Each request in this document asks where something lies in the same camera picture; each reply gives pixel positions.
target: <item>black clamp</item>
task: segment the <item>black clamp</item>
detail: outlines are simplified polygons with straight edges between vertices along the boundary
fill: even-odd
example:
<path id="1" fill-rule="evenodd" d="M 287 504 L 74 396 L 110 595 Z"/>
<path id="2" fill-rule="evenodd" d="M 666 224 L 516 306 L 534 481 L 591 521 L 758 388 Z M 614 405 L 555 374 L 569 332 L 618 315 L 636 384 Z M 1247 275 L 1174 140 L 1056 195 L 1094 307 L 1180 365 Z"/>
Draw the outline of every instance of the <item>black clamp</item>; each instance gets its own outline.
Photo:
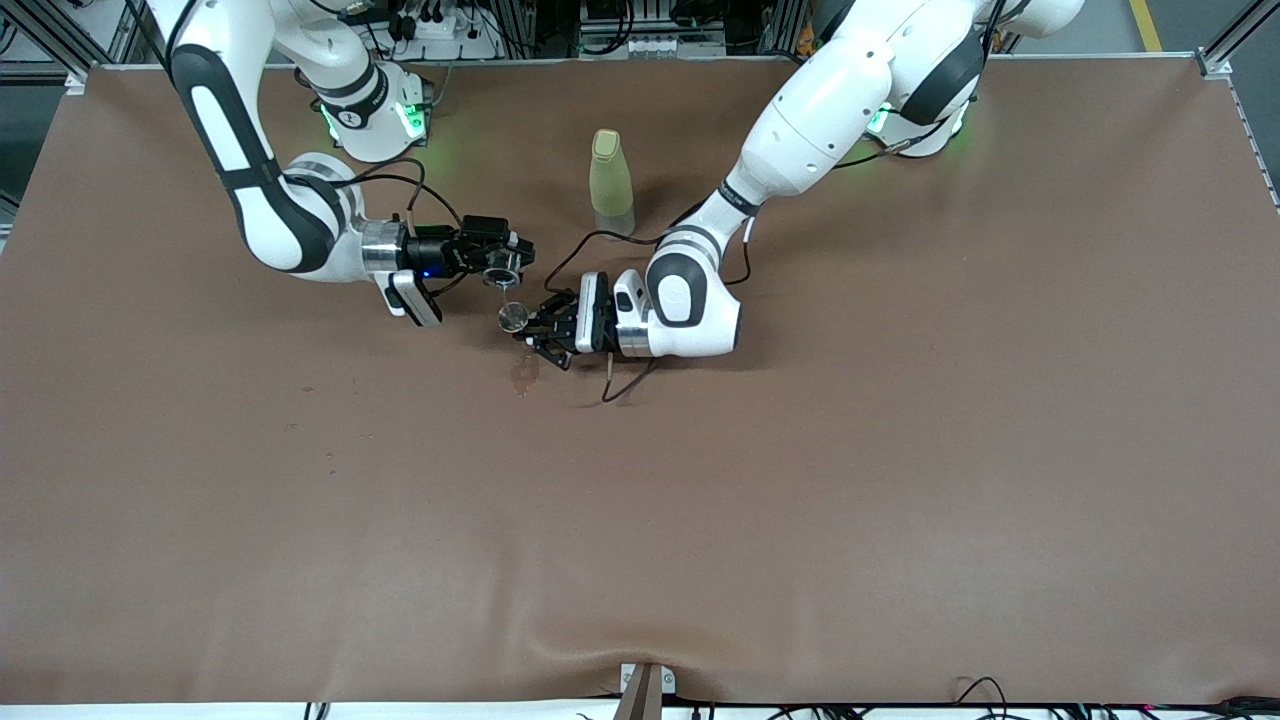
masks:
<path id="1" fill-rule="evenodd" d="M 529 324 L 511 337 L 527 345 L 544 360 L 561 370 L 568 370 L 577 348 L 577 293 L 557 292 L 529 316 Z"/>

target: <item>brown cloth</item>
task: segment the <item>brown cloth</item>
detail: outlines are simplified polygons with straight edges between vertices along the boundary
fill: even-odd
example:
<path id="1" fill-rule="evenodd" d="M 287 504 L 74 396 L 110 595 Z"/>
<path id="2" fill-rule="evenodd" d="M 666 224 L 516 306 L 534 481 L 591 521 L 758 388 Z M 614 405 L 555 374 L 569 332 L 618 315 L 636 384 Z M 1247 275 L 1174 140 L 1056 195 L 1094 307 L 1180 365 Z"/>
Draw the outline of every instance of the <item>brown cloth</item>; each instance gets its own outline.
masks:
<path id="1" fill-rule="evenodd" d="M 536 304 L 596 129 L 652 236 L 791 72 L 463 68 L 415 155 L 536 242 Z M 278 155 L 324 149 L 264 86 Z M 527 360 L 474 278 L 421 331 L 259 265 L 164 76 L 95 72 L 0 258 L 0 700 L 584 696 L 637 660 L 721 701 L 1280 694 L 1280 219 L 1228 86 L 1015 60 L 980 95 L 940 156 L 769 202 L 737 352 L 600 406 L 602 360 Z"/>

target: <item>plastic bottle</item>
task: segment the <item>plastic bottle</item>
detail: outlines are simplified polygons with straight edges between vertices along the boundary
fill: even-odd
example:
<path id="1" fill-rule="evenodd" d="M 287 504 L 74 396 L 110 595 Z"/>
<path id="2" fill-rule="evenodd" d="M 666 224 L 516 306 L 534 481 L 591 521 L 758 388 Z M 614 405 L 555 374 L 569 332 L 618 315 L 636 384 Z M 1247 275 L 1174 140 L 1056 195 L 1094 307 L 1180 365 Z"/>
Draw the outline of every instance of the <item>plastic bottle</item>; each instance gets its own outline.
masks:
<path id="1" fill-rule="evenodd" d="M 600 129 L 591 141 L 591 208 L 595 227 L 630 236 L 636 229 L 635 195 L 631 170 L 622 155 L 622 138 L 617 131 Z"/>

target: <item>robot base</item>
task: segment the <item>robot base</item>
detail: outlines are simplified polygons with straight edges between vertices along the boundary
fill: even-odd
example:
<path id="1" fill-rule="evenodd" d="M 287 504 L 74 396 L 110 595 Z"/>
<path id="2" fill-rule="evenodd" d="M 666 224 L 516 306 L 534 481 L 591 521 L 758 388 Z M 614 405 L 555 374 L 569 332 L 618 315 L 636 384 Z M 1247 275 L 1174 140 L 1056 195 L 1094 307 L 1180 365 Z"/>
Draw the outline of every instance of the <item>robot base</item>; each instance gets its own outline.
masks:
<path id="1" fill-rule="evenodd" d="M 388 74 L 392 92 L 369 117 L 365 128 L 346 127 L 320 106 L 333 146 L 344 149 L 362 163 L 381 163 L 398 158 L 410 147 L 425 147 L 431 124 L 435 86 L 394 64 L 379 65 Z"/>

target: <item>liquid spill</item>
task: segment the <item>liquid spill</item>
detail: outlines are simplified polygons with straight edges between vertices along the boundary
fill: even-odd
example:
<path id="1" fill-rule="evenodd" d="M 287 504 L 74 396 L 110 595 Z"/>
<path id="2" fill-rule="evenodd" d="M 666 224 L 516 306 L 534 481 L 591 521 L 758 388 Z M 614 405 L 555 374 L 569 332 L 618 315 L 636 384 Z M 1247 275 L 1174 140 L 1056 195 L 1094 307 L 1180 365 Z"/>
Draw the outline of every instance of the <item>liquid spill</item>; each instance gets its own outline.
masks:
<path id="1" fill-rule="evenodd" d="M 526 352 L 516 360 L 516 364 L 511 368 L 511 387 L 516 388 L 517 397 L 529 395 L 529 388 L 534 387 L 534 383 L 538 382 L 539 372 L 541 372 L 541 364 L 532 352 Z"/>

